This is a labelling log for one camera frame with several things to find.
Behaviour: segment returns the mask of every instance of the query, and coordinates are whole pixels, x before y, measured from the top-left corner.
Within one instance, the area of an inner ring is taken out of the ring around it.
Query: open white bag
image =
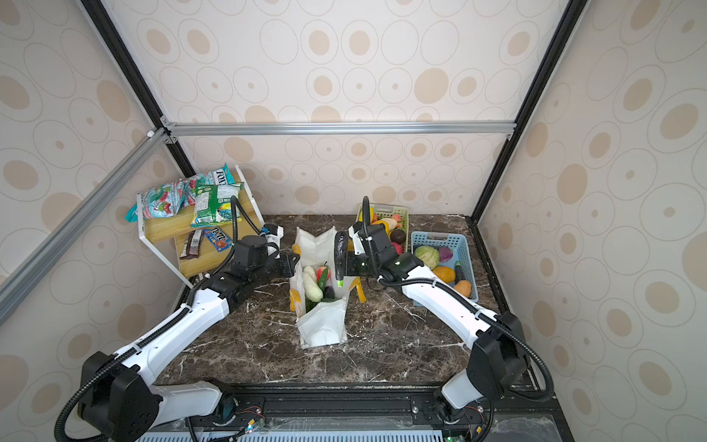
[[[301,253],[300,261],[295,268],[295,276],[290,278],[290,290],[296,290],[300,299],[300,302],[295,300],[294,304],[297,313],[297,328],[300,332],[300,346],[303,349],[346,342],[344,317],[346,316],[346,304],[349,302],[349,288],[355,278],[344,277],[344,286],[337,286],[334,277],[334,237],[336,234],[335,227],[319,236],[314,236],[297,227],[295,244],[299,246]],[[324,265],[325,262],[329,268],[329,275],[331,275],[327,285],[334,288],[334,295],[338,301],[320,302],[312,311],[305,313],[302,269],[308,265],[316,269]]]

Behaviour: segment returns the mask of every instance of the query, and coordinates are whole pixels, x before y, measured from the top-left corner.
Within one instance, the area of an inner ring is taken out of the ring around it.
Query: red fruit
[[[317,281],[319,281],[322,278],[322,272],[326,268],[327,268],[327,266],[322,265],[320,268],[317,269]]]

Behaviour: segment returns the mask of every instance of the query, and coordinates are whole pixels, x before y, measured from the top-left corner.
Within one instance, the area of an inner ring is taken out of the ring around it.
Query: blue plastic basket
[[[412,246],[413,252],[418,245],[430,245],[435,248],[447,247],[452,250],[454,252],[452,259],[447,262],[440,262],[440,266],[454,269],[454,264],[457,261],[461,262],[464,276],[468,282],[472,283],[472,295],[469,298],[474,302],[479,300],[477,282],[474,278],[472,258],[469,256],[469,243],[466,236],[456,233],[413,232],[410,236],[410,246]]]

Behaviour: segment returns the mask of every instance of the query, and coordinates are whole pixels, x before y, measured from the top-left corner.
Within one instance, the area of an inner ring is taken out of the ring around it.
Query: green cabbage
[[[421,245],[415,249],[415,256],[420,258],[430,269],[434,269],[440,264],[440,253],[429,245]]]

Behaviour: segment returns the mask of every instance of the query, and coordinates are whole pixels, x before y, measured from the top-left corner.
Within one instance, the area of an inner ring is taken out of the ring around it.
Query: basket handle
[[[393,211],[393,206],[388,206],[386,204],[376,204],[374,207],[376,211]]]
[[[447,233],[428,233],[427,239],[435,241],[446,241],[449,238]]]

